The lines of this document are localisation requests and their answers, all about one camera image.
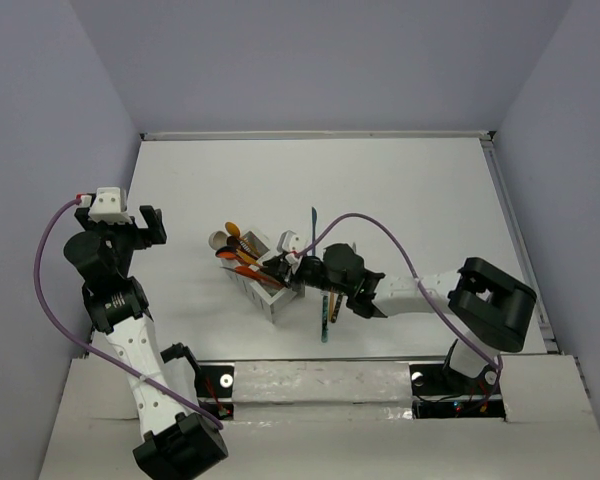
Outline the red-orange knife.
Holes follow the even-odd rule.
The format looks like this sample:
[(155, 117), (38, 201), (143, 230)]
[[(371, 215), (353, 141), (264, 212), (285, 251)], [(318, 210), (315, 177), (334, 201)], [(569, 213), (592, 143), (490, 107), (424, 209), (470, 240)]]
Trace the red-orange knife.
[(236, 267), (225, 267), (222, 266), (222, 269), (233, 272), (237, 275), (249, 278), (251, 280), (255, 280), (264, 284), (268, 284), (271, 286), (274, 286), (276, 288), (284, 288), (284, 285), (281, 284), (280, 282), (262, 274), (259, 271), (254, 271), (252, 269), (250, 269), (247, 266), (244, 265), (240, 265), (240, 266), (236, 266)]

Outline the brown spoon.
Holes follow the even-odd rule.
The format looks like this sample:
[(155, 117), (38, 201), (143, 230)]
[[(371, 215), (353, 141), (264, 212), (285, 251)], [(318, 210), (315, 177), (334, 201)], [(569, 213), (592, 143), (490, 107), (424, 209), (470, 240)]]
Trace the brown spoon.
[(249, 248), (249, 246), (247, 245), (247, 243), (245, 241), (241, 240), (238, 237), (228, 236), (227, 237), (227, 245), (235, 248), (236, 250), (239, 250), (239, 251), (245, 253), (246, 255), (250, 256), (253, 259), (258, 259), (257, 254)]

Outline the beige spoon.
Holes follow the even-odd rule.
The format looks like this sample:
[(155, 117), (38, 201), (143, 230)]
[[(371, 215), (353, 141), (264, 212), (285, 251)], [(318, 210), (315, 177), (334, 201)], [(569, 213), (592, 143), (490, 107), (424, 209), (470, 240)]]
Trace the beige spoon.
[(208, 244), (212, 250), (217, 251), (227, 246), (228, 235), (224, 231), (213, 232), (208, 239)]

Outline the yellow-orange spoon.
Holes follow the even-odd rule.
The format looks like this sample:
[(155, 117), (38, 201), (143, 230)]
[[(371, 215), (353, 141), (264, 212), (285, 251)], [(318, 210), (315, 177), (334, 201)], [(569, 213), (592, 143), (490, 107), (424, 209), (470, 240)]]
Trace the yellow-orange spoon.
[(233, 222), (226, 222), (225, 229), (229, 236), (240, 238), (242, 236), (240, 228)]

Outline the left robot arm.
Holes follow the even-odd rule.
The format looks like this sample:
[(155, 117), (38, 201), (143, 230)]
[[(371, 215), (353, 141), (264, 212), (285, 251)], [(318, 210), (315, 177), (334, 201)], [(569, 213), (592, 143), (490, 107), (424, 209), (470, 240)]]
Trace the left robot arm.
[(133, 254), (167, 241), (162, 213), (150, 205), (137, 226), (120, 208), (95, 213), (80, 206), (81, 232), (64, 246), (65, 258), (84, 283), (84, 305), (114, 360), (124, 367), (136, 405), (142, 442), (133, 451), (151, 479), (195, 479), (228, 456), (219, 422), (199, 404), (201, 383), (191, 350), (182, 343), (161, 349), (149, 301), (130, 275)]

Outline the red-orange spoon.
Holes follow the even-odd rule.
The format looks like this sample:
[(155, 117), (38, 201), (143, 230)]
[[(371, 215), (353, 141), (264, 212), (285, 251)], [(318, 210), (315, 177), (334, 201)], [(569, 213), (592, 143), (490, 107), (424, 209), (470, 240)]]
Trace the red-orange spoon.
[(217, 258), (222, 258), (226, 260), (235, 260), (244, 265), (255, 265), (257, 267), (260, 267), (260, 264), (257, 262), (256, 259), (253, 259), (245, 253), (237, 250), (219, 249), (215, 252), (215, 256)]

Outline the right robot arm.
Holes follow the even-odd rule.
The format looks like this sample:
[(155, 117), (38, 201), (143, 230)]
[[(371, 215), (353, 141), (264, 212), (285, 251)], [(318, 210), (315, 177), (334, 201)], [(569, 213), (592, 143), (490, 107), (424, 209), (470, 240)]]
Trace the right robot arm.
[(338, 243), (321, 257), (281, 253), (262, 270), (286, 287), (341, 294), (362, 318), (438, 315), (456, 336), (440, 368), (442, 384), (453, 392), (498, 373), (501, 354), (523, 350), (537, 301), (531, 287), (479, 257), (456, 271), (399, 277), (367, 269), (352, 246)]

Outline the dark blue spoon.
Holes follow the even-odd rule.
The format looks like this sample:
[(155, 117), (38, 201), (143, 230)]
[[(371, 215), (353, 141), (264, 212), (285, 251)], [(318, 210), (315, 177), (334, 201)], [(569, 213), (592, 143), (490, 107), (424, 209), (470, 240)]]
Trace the dark blue spoon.
[(247, 265), (257, 263), (257, 260), (248, 255), (246, 252), (228, 245), (219, 248), (215, 252), (215, 256), (217, 258), (224, 258), (227, 260), (236, 260)]

